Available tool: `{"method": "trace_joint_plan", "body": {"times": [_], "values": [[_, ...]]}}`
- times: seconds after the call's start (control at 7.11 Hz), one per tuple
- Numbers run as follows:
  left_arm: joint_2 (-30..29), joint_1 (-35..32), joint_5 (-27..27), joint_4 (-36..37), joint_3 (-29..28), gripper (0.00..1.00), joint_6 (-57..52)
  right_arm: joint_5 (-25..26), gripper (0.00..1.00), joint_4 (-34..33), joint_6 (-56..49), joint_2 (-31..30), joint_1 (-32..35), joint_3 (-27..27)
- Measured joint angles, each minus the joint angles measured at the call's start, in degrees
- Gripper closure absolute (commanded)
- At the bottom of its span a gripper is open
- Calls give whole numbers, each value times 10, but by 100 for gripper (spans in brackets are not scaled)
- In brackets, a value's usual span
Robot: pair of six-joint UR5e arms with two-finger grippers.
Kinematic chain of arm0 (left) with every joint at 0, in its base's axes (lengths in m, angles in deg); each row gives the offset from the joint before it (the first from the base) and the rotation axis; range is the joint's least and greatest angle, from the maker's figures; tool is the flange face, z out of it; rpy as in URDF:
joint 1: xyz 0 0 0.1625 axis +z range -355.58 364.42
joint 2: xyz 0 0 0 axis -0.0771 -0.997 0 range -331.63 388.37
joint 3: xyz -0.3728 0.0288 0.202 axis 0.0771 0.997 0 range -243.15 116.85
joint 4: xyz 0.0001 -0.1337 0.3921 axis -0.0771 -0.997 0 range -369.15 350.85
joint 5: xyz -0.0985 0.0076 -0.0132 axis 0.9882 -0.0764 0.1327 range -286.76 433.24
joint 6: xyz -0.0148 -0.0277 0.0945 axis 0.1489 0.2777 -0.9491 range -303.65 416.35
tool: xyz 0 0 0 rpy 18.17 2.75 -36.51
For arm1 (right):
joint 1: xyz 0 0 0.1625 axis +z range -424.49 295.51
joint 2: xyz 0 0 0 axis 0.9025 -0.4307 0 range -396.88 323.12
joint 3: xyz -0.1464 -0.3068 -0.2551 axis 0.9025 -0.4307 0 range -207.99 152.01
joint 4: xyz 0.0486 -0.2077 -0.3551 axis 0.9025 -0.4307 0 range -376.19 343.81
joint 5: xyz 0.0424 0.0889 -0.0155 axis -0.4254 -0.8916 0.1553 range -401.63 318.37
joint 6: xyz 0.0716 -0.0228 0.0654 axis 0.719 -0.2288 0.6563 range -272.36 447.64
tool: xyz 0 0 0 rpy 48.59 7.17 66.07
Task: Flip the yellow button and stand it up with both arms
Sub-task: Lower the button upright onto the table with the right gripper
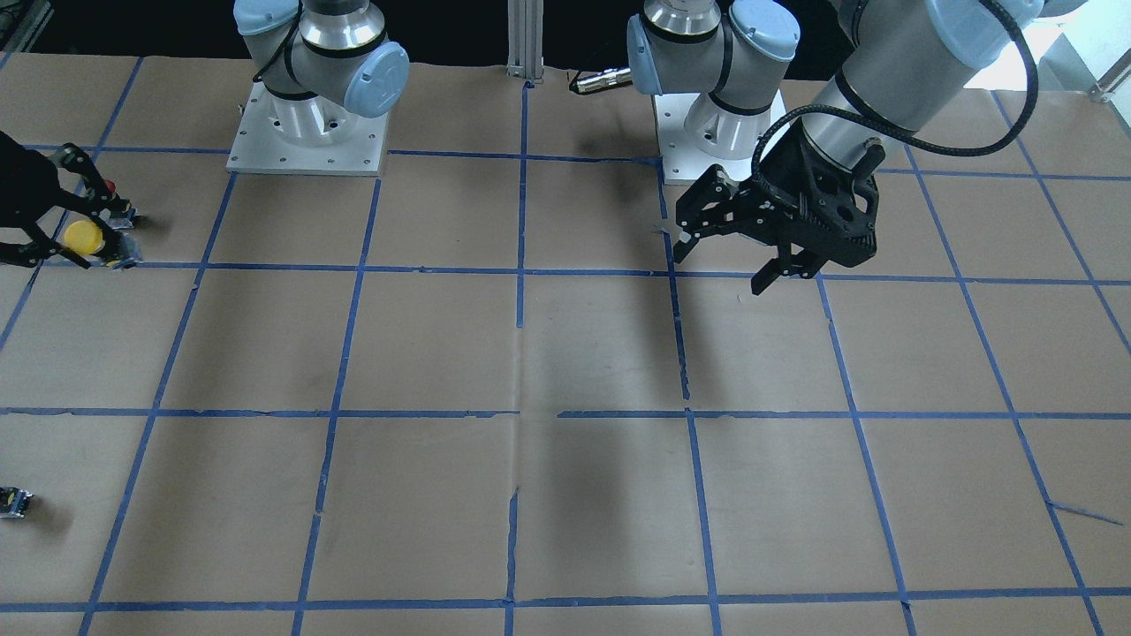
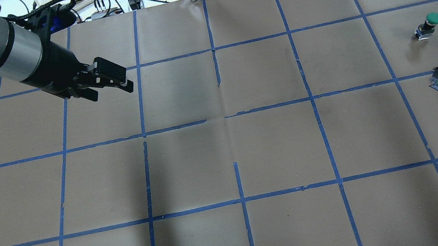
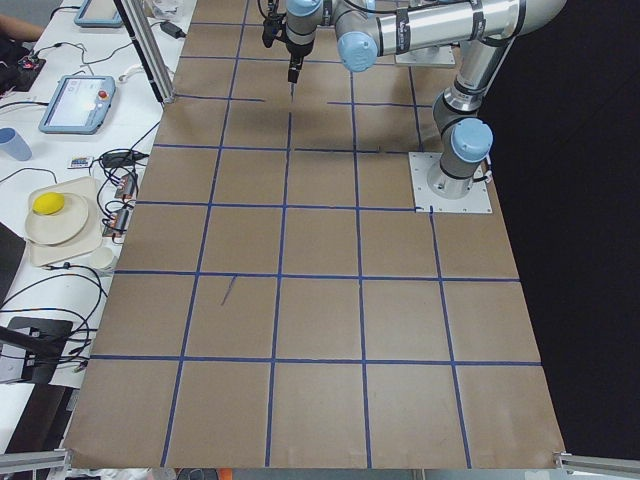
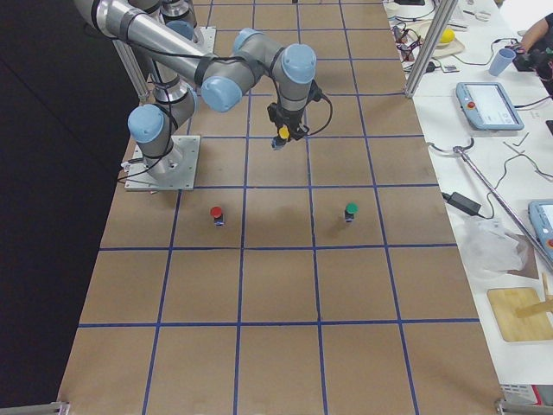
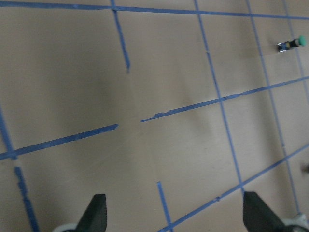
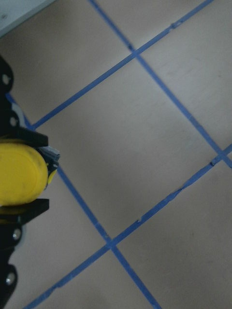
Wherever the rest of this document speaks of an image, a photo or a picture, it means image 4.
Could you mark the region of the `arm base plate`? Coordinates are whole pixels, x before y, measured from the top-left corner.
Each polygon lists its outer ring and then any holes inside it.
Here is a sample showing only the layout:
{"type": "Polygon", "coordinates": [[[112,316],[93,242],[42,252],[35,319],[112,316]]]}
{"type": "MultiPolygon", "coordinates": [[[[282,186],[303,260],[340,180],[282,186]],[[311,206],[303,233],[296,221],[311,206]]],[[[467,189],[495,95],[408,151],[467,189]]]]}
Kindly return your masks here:
{"type": "Polygon", "coordinates": [[[215,56],[214,44],[216,37],[215,27],[201,27],[194,28],[193,42],[195,46],[201,50],[201,53],[195,53],[196,56],[203,57],[204,55],[215,56]]]}
{"type": "Polygon", "coordinates": [[[200,154],[200,136],[173,135],[172,150],[159,162],[148,159],[136,144],[124,188],[127,191],[193,190],[200,154]]]}

